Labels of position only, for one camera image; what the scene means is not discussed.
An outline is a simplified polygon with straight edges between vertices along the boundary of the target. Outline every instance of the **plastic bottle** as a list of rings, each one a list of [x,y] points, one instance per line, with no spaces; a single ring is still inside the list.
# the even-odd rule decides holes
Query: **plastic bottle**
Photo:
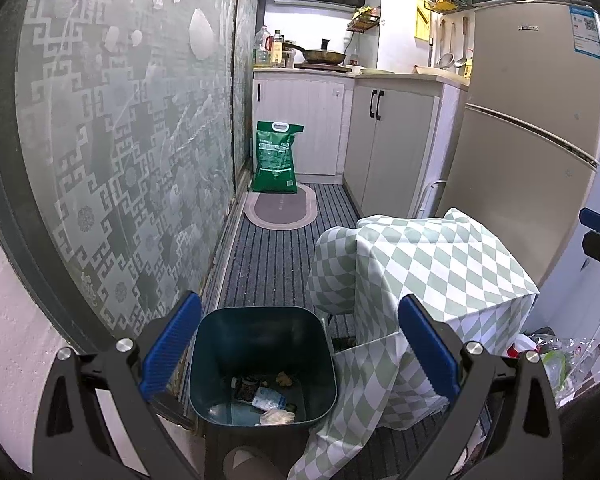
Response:
[[[271,42],[271,66],[277,68],[284,68],[284,62],[282,59],[282,44],[285,42],[285,37],[280,34],[280,30],[277,29],[273,35],[273,41]]]
[[[267,30],[267,25],[264,25],[253,40],[253,66],[267,67],[269,66],[269,49],[267,48],[267,38],[271,33]]]
[[[349,43],[349,46],[352,46],[351,43],[353,43],[353,46],[352,46],[353,52],[349,56],[349,64],[351,66],[357,66],[360,64],[360,62],[358,60],[359,41],[360,41],[360,38],[358,36],[354,36],[353,38],[351,38],[351,42]]]

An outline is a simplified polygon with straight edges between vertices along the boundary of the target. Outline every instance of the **wall shelf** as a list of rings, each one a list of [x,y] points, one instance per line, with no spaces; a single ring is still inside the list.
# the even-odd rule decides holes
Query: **wall shelf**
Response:
[[[367,12],[362,12],[359,15],[354,15],[354,18],[347,24],[349,32],[360,32],[364,34],[371,28],[380,25],[380,9],[379,7]]]
[[[472,0],[424,0],[424,6],[438,14],[453,14],[474,8]]]

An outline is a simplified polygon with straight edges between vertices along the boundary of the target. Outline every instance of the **white cabinet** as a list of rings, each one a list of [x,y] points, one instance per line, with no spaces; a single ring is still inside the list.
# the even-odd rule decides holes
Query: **white cabinet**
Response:
[[[362,201],[365,216],[415,216],[414,199],[420,194],[420,174],[436,125],[437,101],[428,95],[378,91],[376,134]]]
[[[350,197],[359,211],[362,210],[362,197],[365,193],[366,175],[371,161],[371,148],[376,130],[376,115],[373,109],[378,98],[376,88],[356,87],[353,92],[353,110],[349,143],[344,164],[344,180]]]
[[[426,79],[361,79],[353,93],[344,184],[358,213],[435,213],[466,91]]]
[[[335,176],[344,93],[344,83],[336,80],[311,81],[286,75],[255,79],[254,155],[258,121],[302,124],[304,131],[296,135],[292,148],[296,174]]]

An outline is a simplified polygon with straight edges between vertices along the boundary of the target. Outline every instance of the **green and white checkered fabric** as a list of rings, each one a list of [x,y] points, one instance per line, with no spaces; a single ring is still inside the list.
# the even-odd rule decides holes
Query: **green and white checkered fabric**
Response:
[[[316,243],[307,291],[325,312],[354,314],[358,346],[334,356],[338,402],[288,480],[331,478],[376,427],[406,430],[446,404],[399,329],[400,298],[415,294],[463,341],[504,354],[538,294],[504,245],[457,209],[442,219],[372,216],[356,229],[329,229]]]

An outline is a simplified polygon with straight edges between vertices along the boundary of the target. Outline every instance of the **yellow sign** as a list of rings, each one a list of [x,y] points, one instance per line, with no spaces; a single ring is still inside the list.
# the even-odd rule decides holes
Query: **yellow sign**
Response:
[[[431,26],[431,11],[424,6],[424,0],[416,2],[416,38],[429,41]]]

